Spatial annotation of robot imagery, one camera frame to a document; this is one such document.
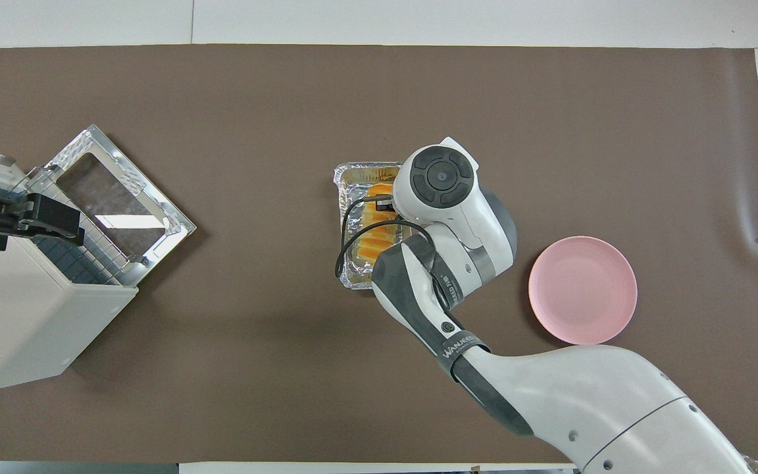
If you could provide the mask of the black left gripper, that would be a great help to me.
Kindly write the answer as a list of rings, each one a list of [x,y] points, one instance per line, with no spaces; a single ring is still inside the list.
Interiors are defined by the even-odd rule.
[[[42,194],[27,194],[16,201],[0,198],[0,251],[6,250],[10,236],[36,237],[38,229],[33,226],[57,228],[57,239],[83,246],[86,231],[79,225],[80,217],[79,210]]]

